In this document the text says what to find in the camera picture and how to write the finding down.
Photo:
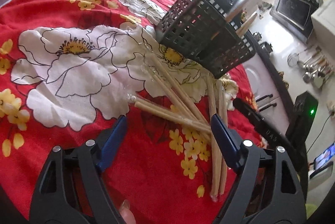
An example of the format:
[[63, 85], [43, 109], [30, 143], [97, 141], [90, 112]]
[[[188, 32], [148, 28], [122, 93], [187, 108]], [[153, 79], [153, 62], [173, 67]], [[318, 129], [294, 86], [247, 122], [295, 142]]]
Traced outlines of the person's left hand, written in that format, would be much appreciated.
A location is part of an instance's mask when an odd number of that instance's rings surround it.
[[128, 200], [124, 200], [119, 208], [119, 213], [123, 217], [126, 224], [136, 224], [135, 217], [130, 210], [130, 203]]

